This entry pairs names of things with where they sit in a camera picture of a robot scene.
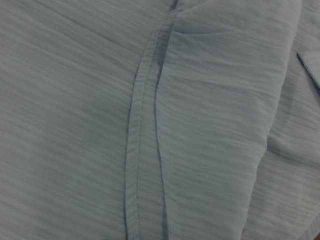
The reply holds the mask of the light blue button shirt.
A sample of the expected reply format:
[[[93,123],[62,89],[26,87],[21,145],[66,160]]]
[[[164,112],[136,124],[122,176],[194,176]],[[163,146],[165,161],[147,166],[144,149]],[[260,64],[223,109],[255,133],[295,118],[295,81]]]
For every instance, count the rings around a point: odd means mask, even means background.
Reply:
[[[3,240],[317,240],[317,0],[3,0]]]

